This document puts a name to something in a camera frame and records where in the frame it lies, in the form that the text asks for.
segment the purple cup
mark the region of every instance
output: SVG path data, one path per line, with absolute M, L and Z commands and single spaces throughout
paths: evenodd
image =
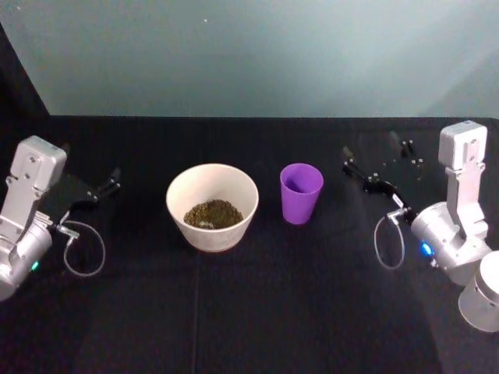
M 290 224 L 305 224 L 324 186 L 320 171 L 308 164 L 290 164 L 281 171 L 282 216 Z

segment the cable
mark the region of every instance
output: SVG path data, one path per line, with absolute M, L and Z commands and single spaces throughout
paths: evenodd
M 69 247 L 71 246 L 71 242 L 68 242 L 68 244 L 66 245 L 65 249 L 64 249 L 64 264 L 65 264 L 65 267 L 71 272 L 73 273 L 74 275 L 76 275 L 77 277 L 82 277 L 82 278 L 88 278 L 88 277 L 93 277 L 97 274 L 99 274 L 102 270 L 102 268 L 104 267 L 104 264 L 106 262 L 106 246 L 104 244 L 104 240 L 102 240 L 102 237 L 101 237 L 101 234 L 99 234 L 99 232 L 93 228 L 92 226 L 90 226 L 89 224 L 85 224 L 83 222 L 79 222 L 79 221 L 64 221 L 65 224 L 75 224 L 76 226 L 81 226 L 83 228 L 87 228 L 89 229 L 90 231 L 92 231 L 95 236 L 97 237 L 97 239 L 99 240 L 99 242 L 101 243 L 101 247 L 102 247 L 102 261 L 101 261 L 101 265 L 99 265 L 99 267 L 90 272 L 90 273 L 81 273 L 77 270 L 74 270 L 73 267 L 71 265 L 69 265 L 69 262 L 68 262 L 68 252 L 69 252 Z
M 401 255 L 400 255 L 400 261 L 398 261 L 397 265 L 395 266 L 389 266 L 387 265 L 380 256 L 380 251 L 377 247 L 377 231 L 380 228 L 381 222 L 383 222 L 387 217 L 383 216 L 376 224 L 376 228 L 374 229 L 374 249 L 376 249 L 376 257 L 377 260 L 380 262 L 381 266 L 384 267 L 387 270 L 397 270 L 402 264 L 404 263 L 404 258 L 405 258 L 405 243 L 404 243 L 404 235 L 402 234 L 402 230 L 400 229 L 400 226 L 398 224 L 393 223 L 393 225 L 397 228 L 398 231 L 398 236 L 400 237 L 400 244 L 401 244 Z

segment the teal wall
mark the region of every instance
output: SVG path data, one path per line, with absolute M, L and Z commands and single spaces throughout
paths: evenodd
M 0 0 L 54 115 L 499 117 L 499 0 Z

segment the black table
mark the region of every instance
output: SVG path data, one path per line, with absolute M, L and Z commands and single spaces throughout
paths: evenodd
M 56 242 L 39 270 L 0 305 L 0 372 L 499 372 L 499 337 L 462 320 L 461 288 L 428 265 L 409 229 L 403 267 L 381 268 L 373 227 L 393 206 L 341 173 L 344 145 L 369 170 L 391 159 L 386 134 L 395 130 L 414 140 L 428 171 L 419 184 L 405 185 L 406 198 L 443 200 L 438 133 L 458 121 L 3 122 L 0 175 L 8 174 L 17 143 L 36 134 L 71 143 L 66 170 L 89 183 L 120 166 L 123 187 L 115 200 L 77 217 L 106 241 L 103 273 L 71 276 Z M 481 201 L 495 247 L 499 122 L 477 121 L 490 130 Z M 190 248 L 165 209 L 169 182 L 207 162 L 243 169 L 260 190 L 246 237 L 219 255 Z M 300 228 L 286 224 L 280 211 L 278 175 L 292 162 L 316 165 L 326 181 L 311 222 Z

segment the dried herbs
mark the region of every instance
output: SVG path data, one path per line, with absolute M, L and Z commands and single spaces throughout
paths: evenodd
M 242 214 L 228 201 L 209 200 L 192 208 L 184 222 L 195 228 L 217 230 L 228 228 L 242 221 Z

